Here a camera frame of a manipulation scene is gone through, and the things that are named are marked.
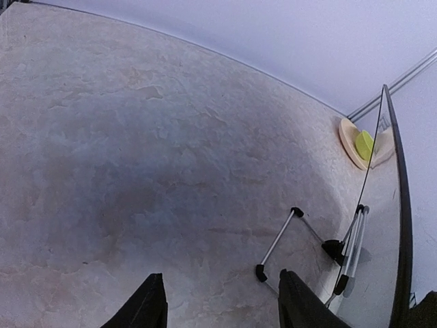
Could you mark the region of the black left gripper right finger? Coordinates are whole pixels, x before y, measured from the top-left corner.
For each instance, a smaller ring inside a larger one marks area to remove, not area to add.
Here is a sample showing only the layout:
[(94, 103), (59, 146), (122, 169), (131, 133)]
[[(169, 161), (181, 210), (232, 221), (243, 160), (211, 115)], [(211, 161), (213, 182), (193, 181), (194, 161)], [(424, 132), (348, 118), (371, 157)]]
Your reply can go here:
[(294, 271), (283, 269), (279, 281), (280, 328), (349, 327), (335, 316)]

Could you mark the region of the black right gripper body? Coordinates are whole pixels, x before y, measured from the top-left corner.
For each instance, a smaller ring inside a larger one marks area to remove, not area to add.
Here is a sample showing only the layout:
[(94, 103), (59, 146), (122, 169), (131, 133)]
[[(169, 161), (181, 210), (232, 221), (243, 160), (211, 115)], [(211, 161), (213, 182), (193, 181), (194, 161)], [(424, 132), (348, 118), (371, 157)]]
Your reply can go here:
[(425, 298), (409, 311), (408, 327), (436, 328), (436, 291), (430, 291)]

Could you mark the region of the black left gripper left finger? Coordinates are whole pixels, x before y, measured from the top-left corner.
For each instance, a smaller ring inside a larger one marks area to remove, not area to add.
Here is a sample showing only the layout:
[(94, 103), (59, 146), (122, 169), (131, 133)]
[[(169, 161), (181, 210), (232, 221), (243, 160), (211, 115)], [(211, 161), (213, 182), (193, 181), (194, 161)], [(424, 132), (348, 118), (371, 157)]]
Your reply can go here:
[(162, 273), (150, 274), (101, 328), (167, 327), (168, 303)]

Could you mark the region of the white whiteboard with black frame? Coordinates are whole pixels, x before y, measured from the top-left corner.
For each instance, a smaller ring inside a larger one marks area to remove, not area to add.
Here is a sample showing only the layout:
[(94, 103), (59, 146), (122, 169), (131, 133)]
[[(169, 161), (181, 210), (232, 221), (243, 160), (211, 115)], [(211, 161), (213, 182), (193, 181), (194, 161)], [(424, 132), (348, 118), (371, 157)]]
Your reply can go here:
[(322, 244), (340, 266), (324, 304), (325, 327), (398, 327), (410, 306), (412, 217), (404, 150), (388, 86), (354, 218)]

